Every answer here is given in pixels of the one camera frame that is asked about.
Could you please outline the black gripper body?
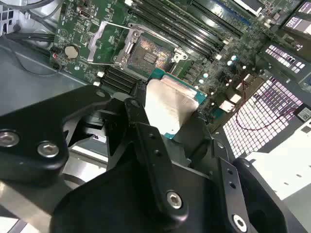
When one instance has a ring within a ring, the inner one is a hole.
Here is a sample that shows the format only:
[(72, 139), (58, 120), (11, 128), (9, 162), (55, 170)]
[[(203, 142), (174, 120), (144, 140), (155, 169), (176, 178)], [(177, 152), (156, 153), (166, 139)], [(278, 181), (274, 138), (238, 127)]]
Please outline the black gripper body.
[(117, 165), (67, 194), (52, 233), (226, 233), (228, 208), (215, 181), (167, 157)]

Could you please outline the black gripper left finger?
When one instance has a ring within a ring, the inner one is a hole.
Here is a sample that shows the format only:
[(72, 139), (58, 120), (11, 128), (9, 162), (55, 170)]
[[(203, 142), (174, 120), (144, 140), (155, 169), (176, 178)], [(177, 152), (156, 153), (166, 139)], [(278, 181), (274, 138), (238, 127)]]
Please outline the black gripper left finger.
[(80, 87), (1, 116), (3, 206), (35, 226), (51, 226), (57, 206), (73, 191), (62, 176), (69, 148), (86, 138), (83, 126), (93, 113), (103, 119), (108, 150), (116, 159), (108, 171), (133, 158), (169, 158), (136, 99), (120, 101), (95, 86)]

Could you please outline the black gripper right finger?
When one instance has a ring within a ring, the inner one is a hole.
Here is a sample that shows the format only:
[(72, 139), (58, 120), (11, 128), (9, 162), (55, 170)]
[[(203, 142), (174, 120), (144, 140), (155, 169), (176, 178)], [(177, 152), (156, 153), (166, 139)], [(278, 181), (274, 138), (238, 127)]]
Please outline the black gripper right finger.
[(190, 196), (198, 207), (202, 233), (303, 233), (305, 228), (255, 167), (244, 158), (229, 159), (205, 121), (191, 116), (174, 137), (183, 146), (189, 169), (206, 179)]

